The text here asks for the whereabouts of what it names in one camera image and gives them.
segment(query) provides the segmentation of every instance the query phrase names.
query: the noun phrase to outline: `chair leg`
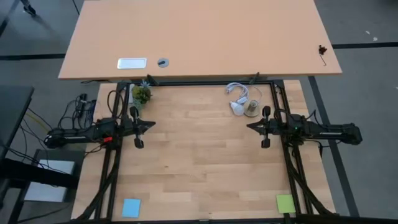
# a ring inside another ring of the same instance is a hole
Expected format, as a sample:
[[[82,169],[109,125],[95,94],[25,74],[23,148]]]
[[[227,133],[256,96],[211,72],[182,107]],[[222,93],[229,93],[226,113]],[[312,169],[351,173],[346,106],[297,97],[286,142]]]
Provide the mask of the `chair leg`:
[[[24,5],[25,12],[29,13],[31,16],[36,16],[36,10],[30,5],[29,0],[21,0]]]

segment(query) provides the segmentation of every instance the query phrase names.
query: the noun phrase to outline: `black clamp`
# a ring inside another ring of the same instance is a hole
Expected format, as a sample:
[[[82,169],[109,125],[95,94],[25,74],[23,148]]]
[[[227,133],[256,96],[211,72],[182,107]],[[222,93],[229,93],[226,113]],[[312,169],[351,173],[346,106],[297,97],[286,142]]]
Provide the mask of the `black clamp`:
[[[269,146],[271,145],[271,142],[268,138],[269,128],[270,128],[269,127],[270,126],[270,122],[269,122],[270,114],[271,114],[271,107],[265,106],[262,109],[262,117],[263,118],[259,122],[255,122],[255,123],[246,125],[248,128],[251,128],[251,129],[257,131],[257,133],[264,136],[263,140],[261,141],[261,147],[264,149],[269,148]]]
[[[254,83],[257,81],[257,79],[259,78],[260,73],[257,72],[254,77],[249,81],[249,85],[254,85]]]
[[[147,75],[147,81],[154,86],[159,86],[159,82],[157,82],[152,75]]]

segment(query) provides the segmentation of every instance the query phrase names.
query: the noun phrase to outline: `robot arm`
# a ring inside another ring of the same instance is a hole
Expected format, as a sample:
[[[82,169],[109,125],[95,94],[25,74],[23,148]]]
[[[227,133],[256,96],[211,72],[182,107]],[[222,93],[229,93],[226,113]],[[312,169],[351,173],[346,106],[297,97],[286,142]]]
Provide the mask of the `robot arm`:
[[[117,144],[119,141],[118,137],[134,134],[136,135],[134,144],[141,149],[144,147],[144,142],[140,139],[141,134],[144,134],[155,125],[155,122],[139,119],[139,113],[135,107],[130,108],[130,114],[132,119],[128,118],[128,115],[123,115],[120,125],[114,118],[103,118],[86,129],[53,129],[47,134],[44,144],[50,149],[71,143],[98,142],[101,144]]]
[[[270,119],[271,108],[265,106],[262,110],[263,118],[256,123],[248,124],[247,127],[257,131],[264,136],[261,147],[268,148],[270,141],[268,134],[286,135],[289,142],[302,145],[305,140],[340,140],[347,144],[358,145],[362,141],[361,132],[355,124],[332,124],[321,125],[307,121],[304,116],[288,114],[287,122],[283,123],[280,118]]]

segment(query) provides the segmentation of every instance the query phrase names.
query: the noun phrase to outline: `black desk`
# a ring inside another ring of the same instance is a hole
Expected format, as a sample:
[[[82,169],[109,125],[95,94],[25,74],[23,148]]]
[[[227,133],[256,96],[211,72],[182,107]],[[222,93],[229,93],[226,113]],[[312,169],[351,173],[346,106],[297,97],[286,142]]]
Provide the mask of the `black desk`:
[[[29,106],[33,94],[31,86],[0,85],[0,141],[10,146]],[[0,159],[5,158],[7,149],[0,146]]]
[[[0,102],[2,103],[0,106],[0,208],[9,187],[21,189],[29,182],[68,188],[77,187],[77,177],[6,158],[8,149],[3,145],[11,145],[30,103],[33,90],[31,86],[0,85]]]

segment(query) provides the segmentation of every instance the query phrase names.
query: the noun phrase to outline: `green sticky note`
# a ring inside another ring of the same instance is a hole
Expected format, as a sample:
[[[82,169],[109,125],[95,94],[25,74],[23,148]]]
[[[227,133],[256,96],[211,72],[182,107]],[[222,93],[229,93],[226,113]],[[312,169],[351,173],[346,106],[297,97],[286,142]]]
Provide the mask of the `green sticky note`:
[[[295,213],[292,195],[276,195],[279,213]]]

